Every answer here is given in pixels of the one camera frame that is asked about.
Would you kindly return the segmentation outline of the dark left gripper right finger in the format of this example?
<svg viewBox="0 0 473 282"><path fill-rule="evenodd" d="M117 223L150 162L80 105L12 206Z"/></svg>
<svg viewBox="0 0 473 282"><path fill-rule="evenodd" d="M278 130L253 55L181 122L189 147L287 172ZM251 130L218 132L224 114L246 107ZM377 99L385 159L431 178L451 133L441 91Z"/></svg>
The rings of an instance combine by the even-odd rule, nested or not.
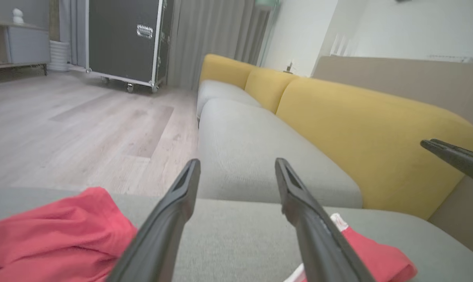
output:
<svg viewBox="0 0 473 282"><path fill-rule="evenodd" d="M282 213L296 229L307 281L373 282L363 261L286 159L276 159L275 174Z"/></svg>

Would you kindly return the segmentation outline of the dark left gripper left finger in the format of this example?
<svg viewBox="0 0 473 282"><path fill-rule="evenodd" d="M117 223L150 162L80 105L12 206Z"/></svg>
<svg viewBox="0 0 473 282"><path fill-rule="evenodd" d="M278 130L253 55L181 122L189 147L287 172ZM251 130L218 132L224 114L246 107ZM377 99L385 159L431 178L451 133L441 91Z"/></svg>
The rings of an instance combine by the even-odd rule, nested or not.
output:
<svg viewBox="0 0 473 282"><path fill-rule="evenodd" d="M194 212L201 164L189 160L106 278L108 282L170 282L185 224Z"/></svg>

